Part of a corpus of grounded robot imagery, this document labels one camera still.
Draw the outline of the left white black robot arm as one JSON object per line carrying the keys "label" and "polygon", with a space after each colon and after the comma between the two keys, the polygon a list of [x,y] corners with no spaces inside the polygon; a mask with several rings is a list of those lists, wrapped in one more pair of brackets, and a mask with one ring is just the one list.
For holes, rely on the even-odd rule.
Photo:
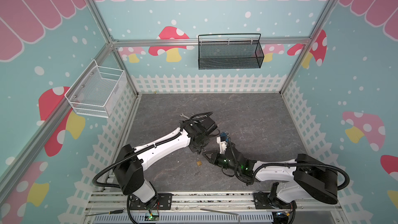
{"label": "left white black robot arm", "polygon": [[139,199],[146,208],[153,208],[159,195],[153,185],[144,178],[144,172],[155,162],[176,150],[189,147],[200,154],[215,135],[217,125],[211,119],[213,112],[193,115],[179,121],[173,132],[148,144],[123,146],[116,162],[98,172],[92,184],[98,187],[118,188],[128,200]]}

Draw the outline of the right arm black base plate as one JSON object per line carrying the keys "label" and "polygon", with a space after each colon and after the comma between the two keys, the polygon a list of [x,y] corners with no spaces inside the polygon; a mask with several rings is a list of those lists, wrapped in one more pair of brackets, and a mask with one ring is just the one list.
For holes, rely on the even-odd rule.
{"label": "right arm black base plate", "polygon": [[292,210],[296,209],[297,206],[295,203],[284,202],[281,199],[277,198],[271,193],[266,192],[255,192],[253,193],[254,204],[256,209],[287,209]]}

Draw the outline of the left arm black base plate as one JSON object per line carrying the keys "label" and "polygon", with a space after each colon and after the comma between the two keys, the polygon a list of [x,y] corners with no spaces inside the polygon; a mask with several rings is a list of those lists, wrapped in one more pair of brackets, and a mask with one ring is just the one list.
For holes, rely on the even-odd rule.
{"label": "left arm black base plate", "polygon": [[148,203],[143,203],[138,197],[130,197],[130,210],[170,210],[173,194],[158,194]]}

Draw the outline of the blue padlock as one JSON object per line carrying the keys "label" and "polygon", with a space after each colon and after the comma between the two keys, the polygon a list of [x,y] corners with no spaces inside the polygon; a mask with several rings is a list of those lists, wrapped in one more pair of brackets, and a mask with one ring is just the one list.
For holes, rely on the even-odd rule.
{"label": "blue padlock", "polygon": [[220,139],[222,142],[228,142],[229,141],[229,132],[223,132],[220,134]]}

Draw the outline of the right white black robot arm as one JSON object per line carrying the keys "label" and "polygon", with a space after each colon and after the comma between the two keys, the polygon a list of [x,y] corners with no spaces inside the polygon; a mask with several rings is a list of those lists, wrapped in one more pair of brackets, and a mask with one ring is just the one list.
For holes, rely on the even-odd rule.
{"label": "right white black robot arm", "polygon": [[272,181],[271,190],[264,197],[266,205],[274,209],[294,209],[296,200],[307,198],[335,205],[338,192],[350,183],[349,175],[341,168],[304,153],[289,161],[262,162],[245,158],[225,135],[218,137],[217,143],[219,150],[203,153],[207,161],[223,171],[232,171],[231,177],[247,186]]}

